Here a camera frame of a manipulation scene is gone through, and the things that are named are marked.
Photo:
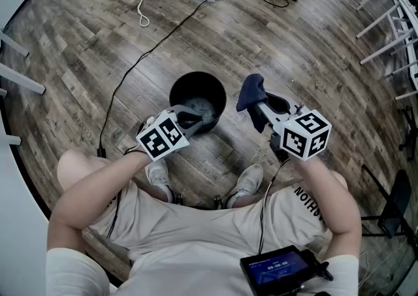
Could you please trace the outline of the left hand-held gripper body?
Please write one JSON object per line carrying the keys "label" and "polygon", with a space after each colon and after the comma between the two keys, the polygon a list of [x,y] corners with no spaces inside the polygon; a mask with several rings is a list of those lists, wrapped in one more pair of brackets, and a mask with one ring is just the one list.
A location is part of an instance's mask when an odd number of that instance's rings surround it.
{"label": "left hand-held gripper body", "polygon": [[152,159],[157,161],[189,146],[177,124],[176,114],[164,110],[148,118],[136,136],[137,142]]}

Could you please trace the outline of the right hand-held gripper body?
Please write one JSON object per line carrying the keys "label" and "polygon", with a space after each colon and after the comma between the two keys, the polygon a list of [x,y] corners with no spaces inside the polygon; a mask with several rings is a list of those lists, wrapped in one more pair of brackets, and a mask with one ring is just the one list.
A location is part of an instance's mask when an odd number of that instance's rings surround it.
{"label": "right hand-held gripper body", "polygon": [[270,148],[280,161],[287,154],[306,161],[327,147],[332,125],[317,110],[298,105],[295,114],[284,115],[270,138]]}

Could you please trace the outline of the black round bucket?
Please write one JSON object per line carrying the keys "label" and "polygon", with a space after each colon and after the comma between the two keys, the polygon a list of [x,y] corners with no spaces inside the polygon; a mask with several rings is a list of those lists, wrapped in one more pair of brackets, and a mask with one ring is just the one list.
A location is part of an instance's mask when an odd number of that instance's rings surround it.
{"label": "black round bucket", "polygon": [[177,79],[169,93],[169,104],[183,105],[198,112],[203,125],[197,133],[207,133],[216,126],[225,110],[227,94],[215,76],[195,71]]}

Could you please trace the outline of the dark blue cloth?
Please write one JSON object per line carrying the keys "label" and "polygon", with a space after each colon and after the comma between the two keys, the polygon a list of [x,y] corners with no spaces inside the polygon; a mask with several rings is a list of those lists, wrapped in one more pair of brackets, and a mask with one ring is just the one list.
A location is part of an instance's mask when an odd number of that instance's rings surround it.
{"label": "dark blue cloth", "polygon": [[264,89],[264,78],[260,74],[250,74],[246,77],[242,84],[238,102],[236,104],[236,111],[242,112],[247,110],[254,128],[262,133],[266,120],[257,113],[256,104],[268,100],[266,91]]}

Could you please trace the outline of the person's left forearm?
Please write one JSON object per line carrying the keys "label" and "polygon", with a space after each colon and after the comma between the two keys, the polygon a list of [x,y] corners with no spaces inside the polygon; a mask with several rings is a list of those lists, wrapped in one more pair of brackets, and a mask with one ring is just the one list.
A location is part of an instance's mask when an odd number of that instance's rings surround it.
{"label": "person's left forearm", "polygon": [[47,249],[68,248],[84,253],[82,231],[96,221],[111,199],[149,163],[147,154],[132,152],[69,188],[50,216]]}

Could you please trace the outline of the person's right forearm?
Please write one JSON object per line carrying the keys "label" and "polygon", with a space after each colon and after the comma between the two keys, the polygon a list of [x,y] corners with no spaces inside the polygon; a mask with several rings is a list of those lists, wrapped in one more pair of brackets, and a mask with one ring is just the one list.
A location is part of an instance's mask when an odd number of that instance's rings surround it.
{"label": "person's right forearm", "polygon": [[356,201],[332,171],[318,158],[291,157],[295,169],[313,193],[331,233],[342,240],[361,241],[361,217]]}

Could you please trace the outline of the person's left grey shoe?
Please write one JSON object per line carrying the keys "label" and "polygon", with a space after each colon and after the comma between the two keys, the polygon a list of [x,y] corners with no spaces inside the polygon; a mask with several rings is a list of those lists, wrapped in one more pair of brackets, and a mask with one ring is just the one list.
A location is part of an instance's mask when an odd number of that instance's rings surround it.
{"label": "person's left grey shoe", "polygon": [[172,203],[174,192],[169,183],[169,170],[164,159],[153,161],[145,167],[146,177],[150,183],[145,191],[153,198]]}

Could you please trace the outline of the person's right grey shoe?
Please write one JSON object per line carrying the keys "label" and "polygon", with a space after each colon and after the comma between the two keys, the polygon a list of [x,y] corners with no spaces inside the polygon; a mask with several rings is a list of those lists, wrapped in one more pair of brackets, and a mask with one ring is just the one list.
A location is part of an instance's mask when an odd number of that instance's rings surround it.
{"label": "person's right grey shoe", "polygon": [[254,164],[249,166],[238,178],[235,187],[226,196],[226,208],[241,208],[252,205],[261,199],[255,193],[263,181],[263,168]]}

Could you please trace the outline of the black stool with chrome legs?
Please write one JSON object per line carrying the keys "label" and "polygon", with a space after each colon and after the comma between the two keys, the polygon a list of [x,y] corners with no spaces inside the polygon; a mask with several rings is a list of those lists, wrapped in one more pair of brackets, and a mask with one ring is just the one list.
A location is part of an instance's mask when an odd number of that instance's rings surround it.
{"label": "black stool with chrome legs", "polygon": [[[177,193],[174,198],[174,204],[184,206],[184,196],[181,193]],[[214,197],[214,203],[212,206],[191,206],[191,208],[197,210],[223,210],[225,208],[223,201],[219,195]]]}

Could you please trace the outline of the person's left leg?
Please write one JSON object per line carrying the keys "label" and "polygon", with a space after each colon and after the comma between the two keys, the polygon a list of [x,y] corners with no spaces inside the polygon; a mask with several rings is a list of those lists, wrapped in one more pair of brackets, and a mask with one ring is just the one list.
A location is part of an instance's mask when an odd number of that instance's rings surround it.
{"label": "person's left leg", "polygon": [[58,161],[57,179],[63,191],[67,191],[87,175],[110,163],[108,159],[88,154],[83,150],[68,150]]}

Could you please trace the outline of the beige shorts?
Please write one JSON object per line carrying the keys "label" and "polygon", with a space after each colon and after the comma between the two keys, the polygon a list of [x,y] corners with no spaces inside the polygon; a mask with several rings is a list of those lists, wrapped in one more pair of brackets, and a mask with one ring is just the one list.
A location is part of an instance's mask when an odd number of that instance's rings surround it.
{"label": "beige shorts", "polygon": [[91,229],[139,256],[191,242],[206,242],[257,254],[289,245],[304,246],[327,228],[319,207],[301,186],[283,188],[267,199],[242,208],[197,210],[159,201],[136,184],[123,189]]}

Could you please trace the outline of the black office chair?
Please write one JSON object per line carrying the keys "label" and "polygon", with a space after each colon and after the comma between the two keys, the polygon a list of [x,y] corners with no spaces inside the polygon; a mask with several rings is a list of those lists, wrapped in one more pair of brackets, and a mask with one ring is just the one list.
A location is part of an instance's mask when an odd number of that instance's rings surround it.
{"label": "black office chair", "polygon": [[399,108],[398,113],[405,115],[408,123],[405,141],[398,146],[398,149],[400,151],[406,150],[407,160],[413,161],[415,159],[415,149],[418,140],[418,127],[415,121],[415,115],[413,109],[409,105],[404,108]]}

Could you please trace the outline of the black folding chair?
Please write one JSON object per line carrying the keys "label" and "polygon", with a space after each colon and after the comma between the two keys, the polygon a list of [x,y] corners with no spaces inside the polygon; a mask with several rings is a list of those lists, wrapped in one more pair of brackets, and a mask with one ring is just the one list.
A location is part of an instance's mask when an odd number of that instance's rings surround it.
{"label": "black folding chair", "polygon": [[390,193],[380,184],[379,180],[372,174],[370,169],[363,164],[362,169],[365,170],[378,187],[386,201],[383,211],[377,216],[362,217],[362,221],[377,221],[378,227],[382,233],[371,233],[365,226],[366,233],[364,237],[400,237],[405,236],[412,246],[418,246],[418,238],[415,231],[406,221],[404,214],[409,205],[411,198],[411,185],[407,173],[404,169],[400,169],[395,177],[394,184]]}

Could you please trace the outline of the white t-shirt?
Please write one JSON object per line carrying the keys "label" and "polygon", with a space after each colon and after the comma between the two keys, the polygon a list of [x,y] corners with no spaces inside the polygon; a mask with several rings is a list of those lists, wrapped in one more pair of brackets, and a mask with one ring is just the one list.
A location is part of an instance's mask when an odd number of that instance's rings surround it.
{"label": "white t-shirt", "polygon": [[243,256],[206,242],[169,246],[140,256],[127,281],[111,291],[98,263],[55,248],[46,255],[46,296],[254,296],[240,268]]}

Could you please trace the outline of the black monitor with blue screen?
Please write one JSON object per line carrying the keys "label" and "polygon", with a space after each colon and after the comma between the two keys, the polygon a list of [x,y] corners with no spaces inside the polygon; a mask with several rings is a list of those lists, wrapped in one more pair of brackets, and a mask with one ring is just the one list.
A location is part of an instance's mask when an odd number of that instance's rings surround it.
{"label": "black monitor with blue screen", "polygon": [[300,251],[293,245],[240,259],[254,296],[296,296],[312,278],[334,280],[328,266],[309,249]]}

